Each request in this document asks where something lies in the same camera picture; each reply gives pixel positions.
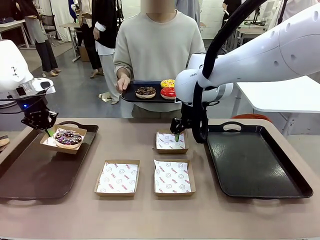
red glazed donut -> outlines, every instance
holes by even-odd
[[[161,96],[164,99],[174,100],[176,98],[176,92],[174,87],[164,87],[161,90]]]

tray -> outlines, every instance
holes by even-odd
[[[127,89],[123,91],[121,98],[130,103],[158,103],[158,104],[170,104],[175,100],[164,99],[161,96],[161,81],[131,81]],[[155,97],[151,99],[141,99],[136,96],[136,90],[141,87],[154,87],[156,90]]]
[[[240,130],[227,129],[240,126]],[[265,127],[208,127],[207,144],[222,191],[254,199],[309,198],[313,190]]]
[[[44,132],[32,130],[0,164],[0,198],[7,200],[46,200],[64,197],[73,186],[93,139],[97,125],[73,124],[87,133],[76,154],[40,147]]]

hand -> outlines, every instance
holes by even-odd
[[[84,24],[84,21],[82,19],[82,16],[79,15],[79,25],[80,25],[80,27],[82,27],[83,24]]]
[[[122,93],[123,90],[127,89],[129,83],[130,83],[130,78],[127,75],[123,74],[116,84],[117,91],[119,93]]]
[[[91,19],[92,18],[92,15],[90,13],[82,13],[82,17],[85,18],[85,19]]]
[[[96,41],[98,41],[100,38],[100,31],[96,27],[93,29],[93,36]]]

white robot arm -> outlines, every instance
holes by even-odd
[[[229,18],[224,28],[237,27],[243,21],[241,18],[245,17],[241,11],[245,11],[246,7],[255,7],[250,4],[263,2],[247,0],[243,4],[245,6],[242,5],[234,13],[236,16]],[[220,37],[219,40],[223,39],[224,28],[216,37]],[[216,38],[210,48],[218,44],[215,43]],[[208,134],[206,107],[209,106],[206,103],[219,99],[221,87],[232,89],[230,84],[237,82],[277,82],[319,72],[319,43],[320,4],[316,4],[226,55],[217,58],[216,55],[208,56],[212,53],[209,53],[210,48],[206,55],[193,55],[190,60],[193,69],[189,67],[182,71],[175,80],[176,97],[184,104],[182,118],[172,121],[171,131],[180,134],[182,129],[192,128],[197,142],[205,142]],[[211,62],[214,62],[212,68],[208,67]]]
[[[47,108],[45,95],[56,92],[54,83],[46,78],[34,78],[12,41],[0,40],[0,53],[0,93],[7,93],[7,99],[0,101],[16,101],[24,112],[23,124],[41,130],[51,128],[58,113]]]

gray skirt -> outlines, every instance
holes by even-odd
[[[24,19],[32,41],[41,44],[48,40],[44,26],[40,23],[39,19],[33,19],[27,16]]]

